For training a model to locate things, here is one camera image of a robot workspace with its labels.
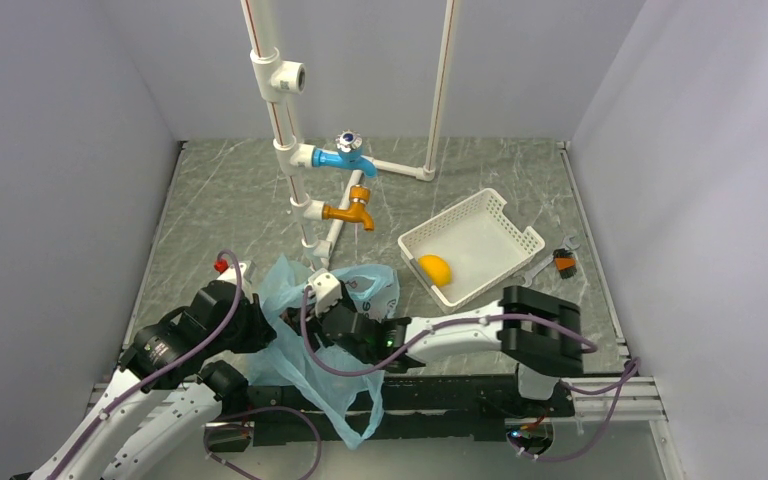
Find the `orange and black tool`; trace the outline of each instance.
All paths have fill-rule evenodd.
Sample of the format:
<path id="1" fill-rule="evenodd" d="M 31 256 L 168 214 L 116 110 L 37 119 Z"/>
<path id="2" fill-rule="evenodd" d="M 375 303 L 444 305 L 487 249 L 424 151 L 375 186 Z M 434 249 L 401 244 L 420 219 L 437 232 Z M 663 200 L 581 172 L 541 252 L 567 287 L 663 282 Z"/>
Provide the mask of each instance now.
<path id="1" fill-rule="evenodd" d="M 561 278 L 570 278 L 578 272 L 572 251 L 566 248 L 559 248 L 552 252 L 552 256 L 555 257 L 555 267 L 558 269 L 558 273 L 561 274 Z"/>

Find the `silver faucet knob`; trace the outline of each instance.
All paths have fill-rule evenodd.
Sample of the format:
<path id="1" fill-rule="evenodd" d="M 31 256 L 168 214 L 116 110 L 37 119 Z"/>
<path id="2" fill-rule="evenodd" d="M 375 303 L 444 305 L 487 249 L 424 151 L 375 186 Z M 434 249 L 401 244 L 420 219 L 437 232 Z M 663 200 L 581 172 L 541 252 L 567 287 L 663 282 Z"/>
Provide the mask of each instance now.
<path id="1" fill-rule="evenodd" d="M 337 137 L 337 151 L 351 153 L 361 147 L 363 140 L 357 133 L 346 130 Z"/>

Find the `blue faucet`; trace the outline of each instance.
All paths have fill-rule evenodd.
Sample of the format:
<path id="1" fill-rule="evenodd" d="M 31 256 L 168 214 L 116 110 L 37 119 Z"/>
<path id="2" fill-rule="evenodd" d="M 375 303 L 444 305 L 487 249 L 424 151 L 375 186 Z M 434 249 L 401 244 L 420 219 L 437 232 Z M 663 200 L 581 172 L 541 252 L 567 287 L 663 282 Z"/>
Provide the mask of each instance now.
<path id="1" fill-rule="evenodd" d="M 314 167 L 336 167 L 344 170 L 360 170 L 367 177 L 378 175 L 378 169 L 363 156 L 363 142 L 360 135 L 345 131 L 337 137 L 337 153 L 320 148 L 313 149 Z"/>

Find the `orange faucet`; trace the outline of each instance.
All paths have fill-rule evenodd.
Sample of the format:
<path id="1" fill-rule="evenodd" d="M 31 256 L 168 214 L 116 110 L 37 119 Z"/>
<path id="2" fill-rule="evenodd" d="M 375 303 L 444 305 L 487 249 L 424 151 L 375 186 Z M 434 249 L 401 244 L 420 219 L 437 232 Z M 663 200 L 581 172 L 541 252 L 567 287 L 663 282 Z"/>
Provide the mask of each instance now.
<path id="1" fill-rule="evenodd" d="M 349 208 L 340 210 L 330 205 L 322 207 L 322 219 L 333 218 L 349 223 L 363 223 L 363 229 L 367 232 L 375 230 L 375 222 L 366 211 L 366 204 L 369 202 L 369 189 L 360 185 L 355 185 L 349 190 Z"/>

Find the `red cap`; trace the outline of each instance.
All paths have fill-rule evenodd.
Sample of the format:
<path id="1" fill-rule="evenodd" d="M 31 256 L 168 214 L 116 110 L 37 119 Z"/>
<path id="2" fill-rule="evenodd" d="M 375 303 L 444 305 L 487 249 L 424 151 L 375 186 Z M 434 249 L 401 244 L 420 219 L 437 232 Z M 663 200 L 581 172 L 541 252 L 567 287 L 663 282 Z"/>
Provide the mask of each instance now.
<path id="1" fill-rule="evenodd" d="M 228 270 L 228 260 L 220 258 L 213 264 L 213 268 L 219 273 L 225 273 L 225 270 Z"/>

